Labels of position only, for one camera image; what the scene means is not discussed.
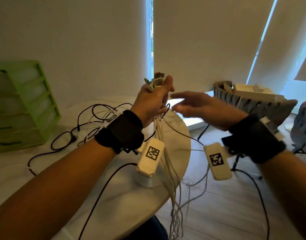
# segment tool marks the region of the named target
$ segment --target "green drawer unit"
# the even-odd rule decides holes
[[[0,61],[0,152],[44,144],[60,117],[38,61]]]

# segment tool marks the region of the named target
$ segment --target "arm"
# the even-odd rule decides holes
[[[171,97],[184,99],[173,106],[176,112],[184,117],[200,117],[223,131],[247,116],[236,107],[204,93],[181,92]],[[291,221],[306,239],[306,163],[291,152],[284,151],[258,167]]]
[[[166,112],[173,78],[151,93],[146,86],[131,110],[147,127]],[[112,148],[94,139],[34,177],[0,206],[0,240],[51,239],[73,217],[114,158]]]

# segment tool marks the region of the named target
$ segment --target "gray chair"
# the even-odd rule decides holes
[[[214,97],[224,101],[227,104],[231,104],[248,114],[257,114],[259,118],[268,117],[276,125],[276,128],[285,121],[285,119],[290,115],[292,109],[297,104],[297,100],[295,99],[285,99],[283,101],[275,102],[258,101],[246,97],[240,97],[234,93],[224,90],[224,83],[226,83],[229,87],[232,87],[231,81],[216,82],[213,86]],[[208,127],[209,125],[204,128],[203,132],[199,135],[198,140]],[[235,170],[240,157],[243,157],[243,155],[237,155],[232,170]]]
[[[291,130],[291,139],[293,141],[293,153],[306,154],[306,101],[300,106],[299,113],[294,119],[294,125]]]

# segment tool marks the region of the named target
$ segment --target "marble tabletop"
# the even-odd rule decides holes
[[[61,111],[62,118],[45,145],[14,152],[0,153],[0,204],[33,178],[26,167],[27,161],[39,153],[51,151],[51,141],[60,133],[70,131],[75,127],[77,124],[77,116],[83,109],[97,103],[108,104],[114,107],[125,102],[132,103],[134,100],[134,97],[114,97],[72,105]],[[103,110],[106,109],[99,106],[95,109],[95,112]],[[90,117],[91,109],[81,115],[80,124],[87,122]],[[169,110],[165,119],[179,132],[188,136],[190,135],[183,120],[172,110]],[[164,121],[162,121],[162,125],[165,146],[175,171],[181,180],[190,160],[191,140],[172,130]],[[81,127],[80,132],[74,132],[78,137],[77,142],[83,140],[86,132],[90,131],[90,128],[91,126],[84,125]],[[144,129],[143,133],[145,134],[145,138],[150,136],[152,131],[152,126]],[[66,136],[59,139],[54,146],[61,147],[65,145],[69,141],[69,134]],[[31,168],[37,173],[41,172],[75,149],[77,142],[59,153],[37,157],[32,161]],[[138,161],[139,155],[135,155],[132,152],[129,154],[122,152],[117,155],[99,178],[94,189],[78,212],[53,239],[77,239],[96,198],[108,178],[121,165],[129,162],[137,163]],[[168,200],[168,193],[162,185],[145,188],[137,182],[136,174],[136,167],[130,165],[121,169],[112,178],[85,228],[82,239],[99,239],[100,237],[102,240],[110,240],[125,237],[152,217]]]

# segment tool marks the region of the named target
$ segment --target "floor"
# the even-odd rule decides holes
[[[284,124],[292,123],[295,115],[289,116]],[[285,135],[287,148],[292,149],[292,141],[284,124],[279,127]],[[201,129],[191,131],[191,136],[197,138]],[[203,144],[220,142],[221,138],[229,135],[210,126],[201,137]],[[191,140],[192,149],[203,149],[196,141]],[[306,161],[306,155],[299,155]],[[234,157],[229,159],[233,165]],[[199,181],[206,172],[207,160],[201,151],[191,151],[191,159],[184,175],[182,186],[182,200],[188,199],[188,187],[186,182],[193,184]],[[250,173],[259,174],[257,167],[249,158],[240,159],[238,169]],[[296,229],[288,220],[278,202],[270,192],[265,181],[256,179],[261,190],[263,200],[268,212],[270,222],[270,239],[297,240],[302,239]],[[191,188],[191,198],[199,195],[204,189],[205,180]],[[170,226],[170,200],[158,211],[156,216],[161,223],[169,229]],[[206,193],[190,203],[189,208],[183,210],[184,237],[190,240],[262,240],[266,239],[266,222],[259,199],[258,192],[253,182],[241,172],[233,173],[233,178],[226,181],[216,181],[212,173],[209,173]]]

